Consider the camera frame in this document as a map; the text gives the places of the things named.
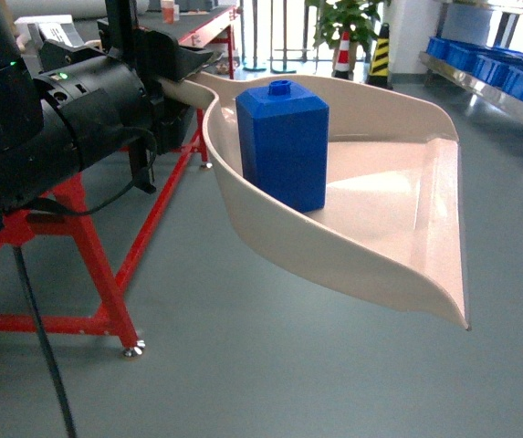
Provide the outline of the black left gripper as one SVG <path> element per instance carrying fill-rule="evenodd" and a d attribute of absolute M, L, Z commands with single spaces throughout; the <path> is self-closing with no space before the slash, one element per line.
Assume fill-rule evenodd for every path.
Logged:
<path fill-rule="evenodd" d="M 201 71 L 214 57 L 207 48 L 179 46 L 175 37 L 141 26 L 135 1 L 107 1 L 107 24 L 99 27 L 107 54 L 124 63 L 141 81 L 140 109 L 126 109 L 134 120 L 113 132 L 129 148 L 131 186 L 153 192 L 155 157 L 182 145 L 194 111 L 164 95 L 160 81 L 179 83 Z"/>

